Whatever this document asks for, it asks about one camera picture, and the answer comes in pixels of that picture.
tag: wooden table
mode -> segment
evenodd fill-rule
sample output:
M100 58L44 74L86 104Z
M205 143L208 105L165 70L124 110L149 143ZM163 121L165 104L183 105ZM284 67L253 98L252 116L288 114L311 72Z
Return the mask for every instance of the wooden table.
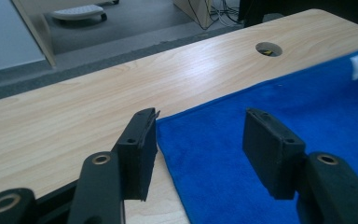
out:
M261 55L259 42L283 54ZM0 100L0 191L40 197L77 179L138 110L166 117L357 49L358 25L309 10ZM125 204L128 223L188 222L160 152L147 202Z

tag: white object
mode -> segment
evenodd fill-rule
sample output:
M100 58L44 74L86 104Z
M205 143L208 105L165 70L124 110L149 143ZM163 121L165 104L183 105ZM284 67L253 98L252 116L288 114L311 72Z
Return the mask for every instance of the white object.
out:
M102 7L88 5L83 7L72 7L64 10L51 12L50 15L61 21L80 21L93 16L101 16L106 21L106 14Z

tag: gray carpet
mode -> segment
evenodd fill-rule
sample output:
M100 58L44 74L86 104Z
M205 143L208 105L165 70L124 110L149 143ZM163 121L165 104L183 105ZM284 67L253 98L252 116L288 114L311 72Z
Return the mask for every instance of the gray carpet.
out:
M20 66L20 67L10 68L5 71L0 71L0 83L1 83L0 99L11 95L19 94L22 92L35 90L37 88L51 85L69 78L83 76L94 71L98 71L117 64L130 62L165 50L178 48L207 38L223 35L238 30L240 28L241 28L240 26L224 27L209 32L203 32L200 35L193 35L190 37L185 37L173 41L162 42L160 44L147 47L144 49L137 49L132 52L124 53L118 56L113 56L107 59L102 59L98 62L87 63L58 72L46 73L40 76L27 77L25 74L26 73L32 74L35 71L40 71L43 69L49 70L49 65L47 63L37 63L37 64L27 65L25 67ZM7 82L8 76L16 76L17 77L15 78L16 81L11 83Z
M172 1L123 0L117 5L101 4L107 21L100 17L67 21L62 25L47 15L55 54L86 49L112 41L156 32L193 21Z

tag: screw hole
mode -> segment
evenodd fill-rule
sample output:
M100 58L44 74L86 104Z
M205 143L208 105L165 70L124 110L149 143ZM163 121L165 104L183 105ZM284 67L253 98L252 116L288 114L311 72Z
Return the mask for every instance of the screw hole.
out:
M102 165L110 161L110 156L108 155L99 155L92 159L92 163L96 165Z
M318 161L321 161L328 165L337 165L338 164L338 160L336 158L326 155L326 154L321 154L317 158L318 158Z
M21 196L11 193L0 198L0 213L6 212L10 208L16 206L21 200Z

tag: chair leg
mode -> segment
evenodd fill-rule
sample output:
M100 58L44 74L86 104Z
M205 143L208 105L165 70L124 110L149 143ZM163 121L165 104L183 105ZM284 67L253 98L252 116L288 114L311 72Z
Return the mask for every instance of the chair leg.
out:
M106 21L106 20L107 20L106 13L104 13L104 14L101 15L101 20L102 20L102 21Z
M65 25L66 24L66 21L65 20L59 20L60 24L61 25Z

